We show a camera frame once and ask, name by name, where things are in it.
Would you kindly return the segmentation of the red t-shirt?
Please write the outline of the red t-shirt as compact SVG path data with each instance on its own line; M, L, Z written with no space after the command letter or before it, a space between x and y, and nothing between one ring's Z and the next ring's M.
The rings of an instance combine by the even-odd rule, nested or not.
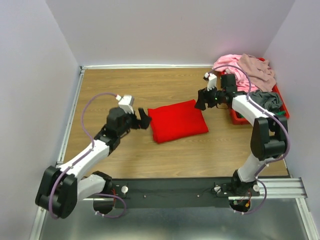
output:
M206 134L209 132L201 110L195 108L194 99L149 108L148 116L151 117L151 129L153 140L158 143L166 143L181 138Z

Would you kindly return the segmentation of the red plastic bin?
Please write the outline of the red plastic bin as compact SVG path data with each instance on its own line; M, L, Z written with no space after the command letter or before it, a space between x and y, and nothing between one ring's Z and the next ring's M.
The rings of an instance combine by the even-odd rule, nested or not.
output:
M213 68L221 76L234 74L237 90L250 92L252 99L263 108L278 116L290 116L268 60L247 54L228 54L221 56Z

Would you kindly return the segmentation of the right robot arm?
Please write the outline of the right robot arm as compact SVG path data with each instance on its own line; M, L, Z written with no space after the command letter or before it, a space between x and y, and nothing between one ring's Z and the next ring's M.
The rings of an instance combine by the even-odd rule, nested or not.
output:
M262 108L244 91L238 91L233 74L221 76L221 89L217 88L217 76L205 73L207 86L198 90L195 108L204 111L226 104L240 113L251 125L251 153L246 162L232 175L230 183L220 187L231 196L241 196L252 190L257 177L270 163L283 157L289 149L288 123L285 116L276 116Z

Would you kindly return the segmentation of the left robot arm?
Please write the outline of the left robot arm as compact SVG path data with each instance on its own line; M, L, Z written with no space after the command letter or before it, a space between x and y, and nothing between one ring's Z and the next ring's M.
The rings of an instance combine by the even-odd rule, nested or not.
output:
M67 218L77 203L91 195L107 197L112 189L112 178L96 171L85 177L99 161L107 158L130 130L147 129L152 121L143 108L140 118L134 112L112 108L105 125L82 152L59 167L49 166L43 173L35 204L50 212L53 218Z

